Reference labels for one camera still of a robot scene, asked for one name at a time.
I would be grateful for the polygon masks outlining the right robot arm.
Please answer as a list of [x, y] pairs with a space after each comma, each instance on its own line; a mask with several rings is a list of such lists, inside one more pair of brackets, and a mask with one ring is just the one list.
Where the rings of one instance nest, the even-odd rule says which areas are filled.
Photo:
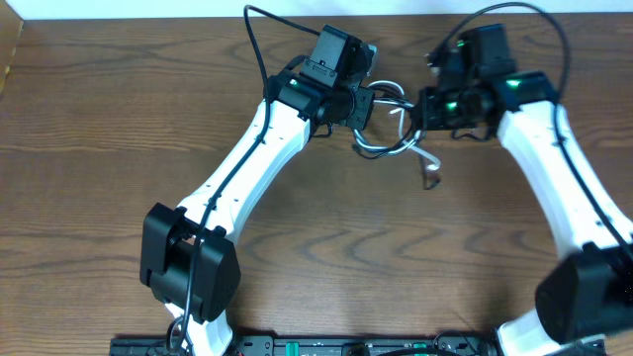
[[632, 222], [588, 163], [560, 93], [521, 71], [503, 25], [454, 33], [430, 53], [437, 75], [413, 116], [428, 130], [485, 127], [517, 162], [550, 226], [559, 258], [534, 307], [502, 324], [496, 355], [597, 355], [632, 326]]

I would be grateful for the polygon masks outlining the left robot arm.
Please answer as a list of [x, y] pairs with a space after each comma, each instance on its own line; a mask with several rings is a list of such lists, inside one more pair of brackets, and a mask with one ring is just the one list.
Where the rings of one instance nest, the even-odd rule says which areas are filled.
[[324, 26], [311, 54], [266, 77], [250, 126], [217, 170], [176, 208], [148, 212], [139, 279], [174, 315], [168, 354], [227, 351], [226, 308], [241, 278], [235, 248], [246, 220], [319, 127], [366, 128], [375, 94], [362, 82], [377, 57], [375, 46]]

